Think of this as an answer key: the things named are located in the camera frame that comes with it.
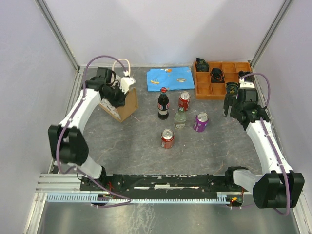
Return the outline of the brown canvas bag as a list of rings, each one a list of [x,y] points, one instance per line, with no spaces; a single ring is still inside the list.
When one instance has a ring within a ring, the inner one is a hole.
[[[122,76],[116,74],[115,65],[123,64],[125,62],[127,68],[125,71],[128,71],[131,74],[131,65],[130,62],[125,58],[120,58],[115,61],[111,68],[99,67],[97,69],[96,76],[100,78],[101,85],[114,86],[117,85],[120,87],[120,80],[124,77],[124,73]],[[100,107],[105,110],[108,114],[110,114],[114,119],[119,122],[123,122],[126,118],[133,114],[135,110],[138,109],[138,99],[137,99],[137,90],[131,85],[128,93],[125,98],[125,105],[121,107],[112,106],[108,100],[102,99],[100,101]]]

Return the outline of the cola glass bottle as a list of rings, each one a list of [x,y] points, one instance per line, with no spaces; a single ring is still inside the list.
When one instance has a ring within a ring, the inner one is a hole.
[[[161,120],[165,120],[169,116],[169,98],[167,96],[167,89],[161,87],[160,95],[157,101],[158,117]]]

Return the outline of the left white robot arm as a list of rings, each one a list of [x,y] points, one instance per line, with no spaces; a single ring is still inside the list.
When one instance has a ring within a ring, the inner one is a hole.
[[[97,190],[107,187],[106,170],[90,156],[83,131],[91,113],[103,100],[110,105],[123,106],[133,84],[131,77],[116,75],[108,78],[95,76],[83,83],[79,97],[67,116],[58,125],[48,128],[51,155],[60,173],[76,170],[89,179]]]

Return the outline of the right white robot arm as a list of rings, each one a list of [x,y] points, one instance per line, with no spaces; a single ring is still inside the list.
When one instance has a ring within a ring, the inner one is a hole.
[[[266,108],[258,101],[255,88],[239,88],[237,94],[225,95],[224,114],[237,119],[252,140],[263,175],[235,167],[232,174],[224,177],[224,186],[230,191],[243,187],[253,195],[258,208],[289,210],[297,205],[305,180],[283,157]]]

